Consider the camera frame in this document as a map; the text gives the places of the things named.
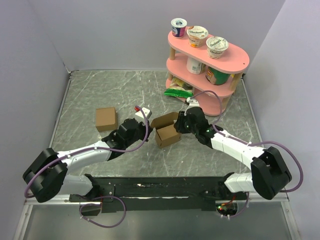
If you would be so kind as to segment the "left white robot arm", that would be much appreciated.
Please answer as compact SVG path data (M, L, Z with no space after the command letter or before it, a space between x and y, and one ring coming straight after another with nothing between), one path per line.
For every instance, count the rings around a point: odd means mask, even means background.
M118 129L91 145L69 151L43 150L22 175L27 184L26 198L36 198L39 203L57 195L78 195L87 201L101 196L98 182L90 174L75 176L71 173L89 165L114 160L129 153L137 141L148 141L153 129L150 123L127 118Z

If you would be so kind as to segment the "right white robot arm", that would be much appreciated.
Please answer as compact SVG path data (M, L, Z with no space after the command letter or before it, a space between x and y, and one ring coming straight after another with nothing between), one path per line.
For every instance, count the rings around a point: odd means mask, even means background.
M241 142L223 128L210 124L200 107L180 111L174 128L181 134L193 134L202 145L225 153L250 169L248 173L229 173L223 177L218 187L223 199L228 200L238 192L255 192L271 200L292 180L277 148Z

